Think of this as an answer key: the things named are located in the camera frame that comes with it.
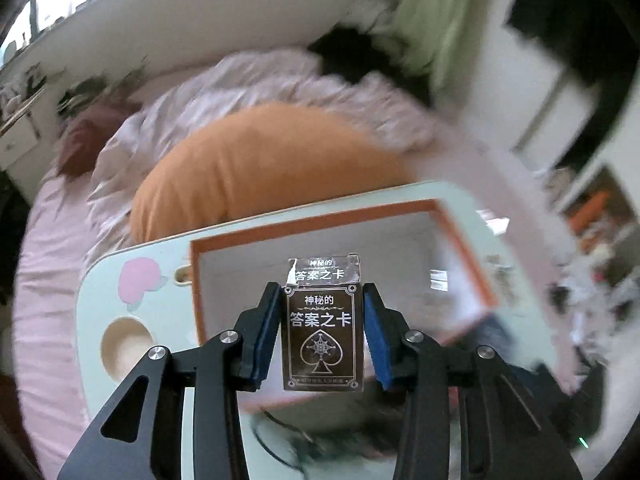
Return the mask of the white drawer cabinet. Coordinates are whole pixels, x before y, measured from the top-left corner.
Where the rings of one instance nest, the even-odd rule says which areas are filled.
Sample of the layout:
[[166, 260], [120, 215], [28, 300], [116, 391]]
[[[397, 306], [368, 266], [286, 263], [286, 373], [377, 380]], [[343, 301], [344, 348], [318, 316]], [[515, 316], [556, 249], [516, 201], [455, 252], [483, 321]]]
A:
[[39, 142], [38, 130], [29, 114], [16, 122], [0, 138], [0, 167], [8, 170], [14, 162], [35, 148]]

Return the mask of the black playing card box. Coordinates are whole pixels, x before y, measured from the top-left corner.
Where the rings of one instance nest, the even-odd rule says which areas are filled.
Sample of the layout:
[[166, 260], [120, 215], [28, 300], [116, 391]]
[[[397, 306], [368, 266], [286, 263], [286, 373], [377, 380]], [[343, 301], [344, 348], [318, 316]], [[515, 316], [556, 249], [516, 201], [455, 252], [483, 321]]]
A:
[[281, 321], [283, 387], [363, 388], [363, 298], [356, 254], [293, 258]]

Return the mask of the black hanging garment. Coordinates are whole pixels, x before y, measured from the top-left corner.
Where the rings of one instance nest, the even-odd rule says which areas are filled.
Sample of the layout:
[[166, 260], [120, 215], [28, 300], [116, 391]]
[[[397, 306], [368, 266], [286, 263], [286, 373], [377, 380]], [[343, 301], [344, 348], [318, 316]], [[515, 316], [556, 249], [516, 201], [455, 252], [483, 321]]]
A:
[[513, 0], [508, 20], [587, 84], [632, 79], [639, 62], [639, 0]]

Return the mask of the dark red pillow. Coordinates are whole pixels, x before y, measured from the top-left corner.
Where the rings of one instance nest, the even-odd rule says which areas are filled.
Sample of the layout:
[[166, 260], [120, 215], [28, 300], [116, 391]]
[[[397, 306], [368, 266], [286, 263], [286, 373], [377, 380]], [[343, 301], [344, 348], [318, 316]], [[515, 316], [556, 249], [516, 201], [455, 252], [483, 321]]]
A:
[[142, 105], [134, 101], [98, 101], [74, 118], [63, 133], [58, 175], [77, 178], [92, 171], [106, 142]]

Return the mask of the light green curtain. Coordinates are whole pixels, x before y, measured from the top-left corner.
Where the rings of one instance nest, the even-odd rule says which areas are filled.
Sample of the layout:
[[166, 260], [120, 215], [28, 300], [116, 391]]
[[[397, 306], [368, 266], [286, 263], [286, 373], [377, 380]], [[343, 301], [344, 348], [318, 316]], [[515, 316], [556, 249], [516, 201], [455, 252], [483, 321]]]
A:
[[401, 65], [442, 90], [454, 64], [472, 0], [399, 0], [394, 29], [404, 44]]

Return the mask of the mint green lap desk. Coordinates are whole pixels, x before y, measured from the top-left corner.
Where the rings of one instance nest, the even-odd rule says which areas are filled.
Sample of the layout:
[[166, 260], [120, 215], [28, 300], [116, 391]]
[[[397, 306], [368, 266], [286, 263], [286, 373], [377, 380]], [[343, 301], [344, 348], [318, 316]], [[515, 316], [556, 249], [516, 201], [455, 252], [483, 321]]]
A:
[[[424, 182], [232, 221], [115, 252], [98, 261], [81, 282], [76, 308], [77, 349], [89, 425], [146, 352], [156, 346], [180, 352], [198, 348], [212, 338], [198, 342], [196, 336], [192, 240], [227, 233], [235, 226], [251, 228], [278, 219], [294, 220], [303, 208], [312, 214], [326, 214], [428, 198], [444, 200], [456, 214], [474, 210], [491, 232], [479, 248], [499, 304], [453, 341], [440, 342], [420, 332], [443, 347], [466, 351], [479, 346], [494, 348], [506, 364], [513, 366], [515, 375], [551, 422], [566, 369], [560, 362], [558, 336], [541, 302], [510, 249], [482, 218], [477, 201], [457, 185]], [[268, 375], [257, 391], [238, 394], [248, 469], [245, 479], [397, 479], [394, 471], [407, 397], [401, 391], [384, 389], [376, 380], [364, 327], [361, 391], [288, 391], [283, 387], [285, 282], [276, 282], [281, 287], [280, 323]], [[193, 390], [186, 389], [179, 479], [196, 479], [192, 463], [193, 396]], [[449, 401], [450, 465], [446, 479], [463, 479], [457, 390], [449, 391]]]

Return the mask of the black clothes pile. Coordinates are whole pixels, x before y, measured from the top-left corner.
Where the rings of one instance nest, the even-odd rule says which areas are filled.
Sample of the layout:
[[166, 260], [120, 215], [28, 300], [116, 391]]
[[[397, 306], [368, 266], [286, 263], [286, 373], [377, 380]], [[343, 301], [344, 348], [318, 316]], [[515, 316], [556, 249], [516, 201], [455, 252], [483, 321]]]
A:
[[358, 84], [368, 73], [378, 72], [424, 106], [433, 105], [427, 78], [405, 73], [389, 54], [375, 47], [373, 36], [367, 32], [336, 25], [312, 42], [307, 50], [321, 58], [323, 75], [338, 75], [351, 84]]

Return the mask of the orange round cushion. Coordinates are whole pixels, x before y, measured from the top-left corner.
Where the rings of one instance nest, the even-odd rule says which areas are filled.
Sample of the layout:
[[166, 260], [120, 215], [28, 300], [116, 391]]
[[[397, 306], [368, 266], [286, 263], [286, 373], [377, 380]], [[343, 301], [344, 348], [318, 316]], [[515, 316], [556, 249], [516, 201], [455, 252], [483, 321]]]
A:
[[337, 114], [269, 103], [190, 134], [138, 188], [135, 243], [411, 182], [401, 157]]

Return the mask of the orange gradient cardboard box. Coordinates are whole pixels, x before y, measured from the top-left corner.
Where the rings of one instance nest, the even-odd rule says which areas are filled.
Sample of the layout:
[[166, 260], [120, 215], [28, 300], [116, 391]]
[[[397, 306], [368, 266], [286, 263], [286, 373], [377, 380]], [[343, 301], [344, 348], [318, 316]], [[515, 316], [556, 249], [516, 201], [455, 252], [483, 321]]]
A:
[[384, 304], [440, 342], [461, 337], [498, 307], [479, 248], [491, 232], [472, 209], [456, 214], [428, 198], [296, 214], [192, 240], [198, 342], [232, 327], [267, 283], [284, 283], [295, 257], [358, 255], [362, 280], [376, 285]]

